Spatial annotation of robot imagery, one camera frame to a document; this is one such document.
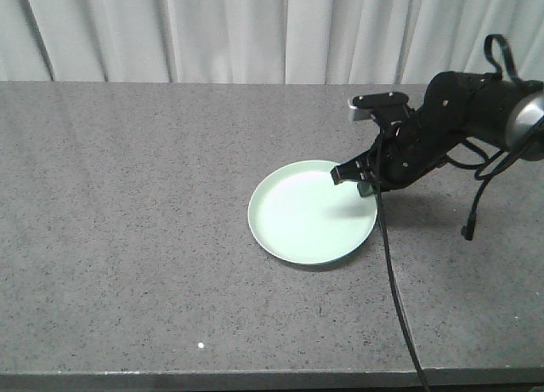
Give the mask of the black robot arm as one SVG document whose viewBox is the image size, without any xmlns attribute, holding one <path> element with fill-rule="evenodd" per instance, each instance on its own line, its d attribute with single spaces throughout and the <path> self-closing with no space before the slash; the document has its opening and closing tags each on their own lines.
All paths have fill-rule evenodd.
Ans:
<svg viewBox="0 0 544 392">
<path fill-rule="evenodd" d="M 356 120 L 383 130 L 371 148 L 331 170 L 334 184 L 365 181 L 382 190 L 405 188 L 445 162 L 468 138 L 503 151 L 525 139 L 543 113 L 543 84 L 507 82 L 491 73 L 441 72 L 429 83 L 422 106 L 400 92 L 356 96 Z"/>
</svg>

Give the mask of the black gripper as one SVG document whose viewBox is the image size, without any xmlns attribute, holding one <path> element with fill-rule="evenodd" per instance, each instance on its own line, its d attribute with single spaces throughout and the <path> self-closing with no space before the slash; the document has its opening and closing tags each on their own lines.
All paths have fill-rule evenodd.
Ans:
<svg viewBox="0 0 544 392">
<path fill-rule="evenodd" d="M 463 140 L 463 111 L 425 108 L 415 111 L 382 143 L 379 184 L 384 191 L 405 188 L 438 166 L 445 154 Z M 374 195 L 376 155 L 365 151 L 334 166 L 333 184 L 359 182 L 360 197 Z"/>
</svg>

